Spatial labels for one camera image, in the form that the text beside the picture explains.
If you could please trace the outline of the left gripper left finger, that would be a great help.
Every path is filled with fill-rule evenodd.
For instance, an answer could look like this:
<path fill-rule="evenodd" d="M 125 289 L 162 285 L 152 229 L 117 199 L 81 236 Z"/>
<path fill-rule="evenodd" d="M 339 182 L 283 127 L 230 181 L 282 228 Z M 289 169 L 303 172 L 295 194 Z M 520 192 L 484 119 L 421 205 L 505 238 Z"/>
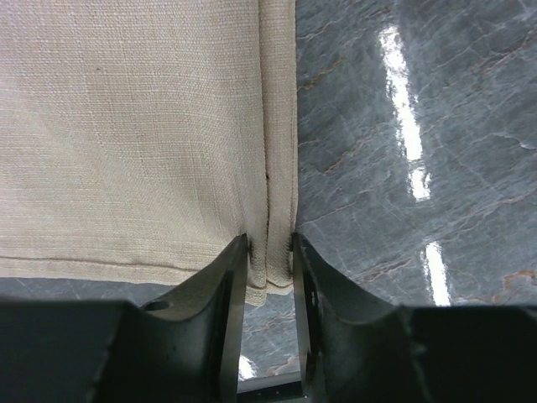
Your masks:
<path fill-rule="evenodd" d="M 240 235 L 144 306 L 138 401 L 236 401 L 247 271 L 248 239 Z"/>

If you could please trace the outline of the beige cloth napkin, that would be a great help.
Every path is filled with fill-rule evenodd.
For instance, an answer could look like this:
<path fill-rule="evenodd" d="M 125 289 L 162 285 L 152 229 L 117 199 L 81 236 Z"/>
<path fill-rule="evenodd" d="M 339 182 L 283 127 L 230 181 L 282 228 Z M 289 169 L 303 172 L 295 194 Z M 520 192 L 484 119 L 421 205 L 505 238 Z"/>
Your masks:
<path fill-rule="evenodd" d="M 295 3 L 4 1 L 1 274 L 291 291 Z"/>

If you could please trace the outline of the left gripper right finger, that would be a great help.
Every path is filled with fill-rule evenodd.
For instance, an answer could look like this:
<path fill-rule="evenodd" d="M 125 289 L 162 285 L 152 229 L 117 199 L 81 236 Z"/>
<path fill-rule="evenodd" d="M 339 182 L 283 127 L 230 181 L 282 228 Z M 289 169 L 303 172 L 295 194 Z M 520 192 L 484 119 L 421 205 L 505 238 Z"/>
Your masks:
<path fill-rule="evenodd" d="M 292 237 L 301 384 L 314 402 L 393 402 L 403 331 L 396 306 Z"/>

